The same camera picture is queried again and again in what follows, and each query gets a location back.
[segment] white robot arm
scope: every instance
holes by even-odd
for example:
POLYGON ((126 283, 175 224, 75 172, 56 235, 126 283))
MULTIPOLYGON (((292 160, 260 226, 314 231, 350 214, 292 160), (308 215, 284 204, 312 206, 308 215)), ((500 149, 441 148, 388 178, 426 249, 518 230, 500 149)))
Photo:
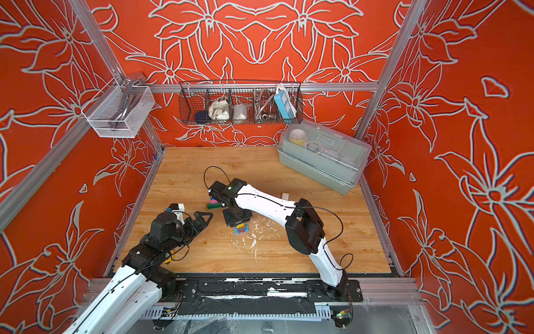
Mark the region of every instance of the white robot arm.
POLYGON ((261 192, 237 178, 228 185, 216 181, 208 191, 226 207, 223 213, 230 227, 249 221, 252 211, 285 227, 291 246, 310 257, 321 280, 332 287, 338 296, 344 294, 347 273, 328 249, 323 222, 307 200, 286 201, 261 192))
POLYGON ((194 220, 183 219, 183 211, 183 204, 171 204, 158 215, 150 232, 130 250, 108 285, 64 334, 124 334, 158 301, 177 300, 177 276, 160 264, 173 249, 188 245, 213 217, 197 211, 194 220))

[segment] floral wallpaper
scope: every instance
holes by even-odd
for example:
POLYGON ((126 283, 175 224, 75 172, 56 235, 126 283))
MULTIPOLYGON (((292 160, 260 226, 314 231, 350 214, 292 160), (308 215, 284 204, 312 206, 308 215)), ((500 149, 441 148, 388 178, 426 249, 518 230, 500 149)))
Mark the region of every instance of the floral wallpaper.
POLYGON ((0 332, 70 325, 91 279, 105 274, 155 154, 143 129, 135 139, 90 130, 74 147, 0 234, 0 332))
MULTIPOLYGON (((88 0, 127 74, 149 83, 260 79, 377 81, 410 1, 88 0)), ((304 94, 305 117, 353 135, 370 92, 304 94)), ((274 145, 284 125, 185 125, 158 94, 151 120, 167 146, 274 145)))
POLYGON ((111 80, 67 0, 0 1, 0 201, 111 80))
MULTIPOLYGON (((0 200, 111 75, 66 0, 0 1, 0 200)), ((89 130, 0 234, 0 333, 62 332, 102 277, 156 151, 89 130)))
POLYGON ((527 1, 431 0, 363 140, 365 176, 438 333, 532 333, 527 1))

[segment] wooden table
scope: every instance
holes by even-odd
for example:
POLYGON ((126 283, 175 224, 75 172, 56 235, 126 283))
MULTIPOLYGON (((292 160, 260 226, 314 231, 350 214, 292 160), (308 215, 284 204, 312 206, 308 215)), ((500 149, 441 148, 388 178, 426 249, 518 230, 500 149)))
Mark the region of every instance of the wooden table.
MULTIPOLYGON (((169 147, 148 192, 137 221, 122 250, 120 260, 148 233, 155 217, 171 203, 185 204, 189 214, 207 212, 209 196, 202 175, 211 165, 222 168, 230 180, 239 178, 276 197, 289 193, 289 200, 300 198, 312 205, 327 208, 343 220, 341 237, 328 244, 339 261, 346 253, 354 254, 348 273, 389 273, 362 191, 356 186, 347 196, 282 165, 276 147, 169 147)), ((206 183, 215 180, 226 183, 220 170, 210 168, 206 183)), ((316 273, 306 256, 294 250, 284 227, 254 213, 249 222, 250 232, 235 235, 226 226, 222 209, 209 210, 214 217, 209 226, 191 243, 187 257, 163 265, 177 273, 316 273)), ((324 223, 326 238, 336 236, 339 220, 332 214, 317 210, 324 223)), ((186 248, 175 255, 179 259, 186 248)), ((345 258, 342 266, 350 261, 345 258)))

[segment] clear plastic lid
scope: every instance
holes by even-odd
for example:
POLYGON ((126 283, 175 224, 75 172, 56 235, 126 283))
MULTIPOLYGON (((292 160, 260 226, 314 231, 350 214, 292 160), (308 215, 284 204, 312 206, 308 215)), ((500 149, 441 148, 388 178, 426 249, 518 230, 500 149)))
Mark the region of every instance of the clear plastic lid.
POLYGON ((355 185, 366 165, 371 146, 331 128, 303 120, 284 131, 278 150, 355 185))

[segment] plastic sheet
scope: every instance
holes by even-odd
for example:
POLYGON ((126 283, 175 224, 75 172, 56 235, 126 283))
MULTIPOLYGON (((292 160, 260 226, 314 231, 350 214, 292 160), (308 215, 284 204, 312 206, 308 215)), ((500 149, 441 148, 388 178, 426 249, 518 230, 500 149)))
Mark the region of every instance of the plastic sheet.
POLYGON ((174 334, 234 334, 235 320, 214 316, 201 320, 192 317, 175 320, 174 334))

